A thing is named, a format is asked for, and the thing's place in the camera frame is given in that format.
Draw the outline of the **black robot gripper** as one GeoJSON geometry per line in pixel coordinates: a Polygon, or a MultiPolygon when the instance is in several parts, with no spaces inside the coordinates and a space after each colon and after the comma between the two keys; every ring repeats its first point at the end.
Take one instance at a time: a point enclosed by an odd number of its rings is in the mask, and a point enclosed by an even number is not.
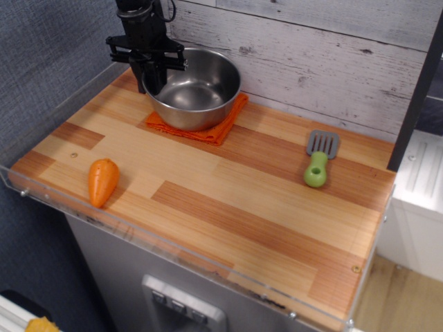
{"type": "Polygon", "coordinates": [[[108,37],[111,59],[129,63],[138,92],[158,95],[167,84],[167,69],[184,71],[188,61],[184,46],[167,36],[169,19],[163,15],[160,1],[117,1],[117,16],[125,34],[108,37]]]}

